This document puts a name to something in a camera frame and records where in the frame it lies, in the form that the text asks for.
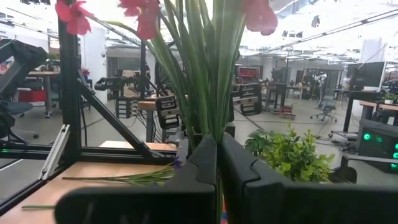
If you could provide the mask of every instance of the black metal frame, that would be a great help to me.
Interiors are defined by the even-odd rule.
[[[65,0],[66,4],[74,4],[76,0]],[[146,144],[140,142],[114,115],[92,94],[91,90],[84,86],[79,79],[78,72],[78,41],[77,36],[67,32],[66,24],[58,20],[58,34],[60,40],[60,68],[62,77],[62,105],[63,124],[70,125],[70,136],[63,156],[60,159],[58,169],[50,180],[58,176],[65,169],[77,161],[112,162],[128,164],[170,164],[176,155],[175,151],[152,151]],[[146,49],[141,46],[141,75],[145,76]],[[80,83],[80,91],[72,86]],[[141,96],[145,86],[141,85]],[[82,147],[79,97],[82,94],[89,103],[95,107],[101,115],[129,142],[133,149],[111,149],[105,147]],[[38,159],[46,160],[51,146],[37,144],[10,144],[0,151],[0,158],[14,159]],[[0,204],[0,216],[16,206],[29,195],[39,190],[47,183],[45,180],[36,180],[24,189],[8,198]]]

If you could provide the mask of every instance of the red storage bin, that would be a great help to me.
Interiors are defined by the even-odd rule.
[[[18,96],[18,101],[24,103],[45,102],[45,91],[44,90],[20,91]]]

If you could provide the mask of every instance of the table leg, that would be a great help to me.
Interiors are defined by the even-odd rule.
[[[51,111],[51,106],[52,106],[52,99],[51,99],[51,79],[48,75],[43,77],[44,79],[44,91],[45,91],[45,118],[51,118],[52,117],[52,111]]]
[[[353,111],[353,103],[354,103],[354,99],[352,97],[350,97],[348,100],[348,105],[347,105],[346,118],[344,120],[344,128],[343,128],[344,132],[348,132],[349,121],[351,119],[351,112]]]
[[[396,111],[396,114],[394,116],[394,122],[392,123],[393,126],[398,126],[398,111]]]
[[[286,90],[286,88],[283,88],[282,93],[280,94],[280,108],[283,108],[285,106]]]
[[[147,111],[147,142],[153,142],[154,112]]]
[[[278,88],[275,90],[275,103],[274,103],[274,109],[278,107],[278,95],[279,95],[279,90]]]
[[[361,119],[372,119],[373,106],[363,106]]]

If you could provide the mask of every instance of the computer screen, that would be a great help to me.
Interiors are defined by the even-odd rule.
[[[368,62],[348,65],[347,77],[354,77],[354,85],[379,87],[385,62]]]

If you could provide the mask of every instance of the desk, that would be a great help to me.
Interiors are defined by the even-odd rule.
[[[377,103],[361,101],[361,102],[359,102],[359,104],[361,106],[363,106],[361,119],[372,119],[373,109],[377,106]],[[379,103],[379,108],[384,109],[384,110],[392,110],[392,111],[398,112],[398,105],[387,105],[384,103]],[[396,113],[396,115],[394,117],[393,125],[394,126],[398,125],[398,113]]]
[[[29,72],[29,77],[39,77],[43,78],[43,88],[45,91],[45,117],[51,118],[52,116],[52,99],[51,99],[51,77],[59,75],[60,72]]]
[[[150,99],[156,98],[156,95],[152,95],[149,97]],[[147,142],[152,142],[153,140],[153,133],[154,133],[154,111],[156,111],[155,101],[138,101],[138,108],[140,110],[144,110],[147,113]]]
[[[169,144],[148,143],[163,150],[175,148]],[[130,147],[126,142],[106,141],[100,147]],[[0,217],[4,224],[55,224],[52,210],[22,211],[23,205],[55,205],[67,192],[80,187],[126,186],[126,184],[109,182],[89,182],[80,180],[62,180],[62,177],[104,177],[116,175],[131,175],[151,172],[160,166],[138,164],[107,164],[98,162],[77,162],[53,180],[48,181],[38,191],[27,197],[21,203]]]
[[[376,98],[377,93],[375,91],[348,91],[349,100],[347,104],[346,117],[344,121],[343,132],[348,132],[349,121],[351,120],[351,114],[353,111],[354,100],[373,100]]]
[[[176,151],[177,147],[174,144],[165,143],[153,143],[145,142],[150,149],[164,150],[164,151]],[[132,149],[133,147],[126,141],[106,141],[100,145],[100,147],[113,147],[120,149]]]

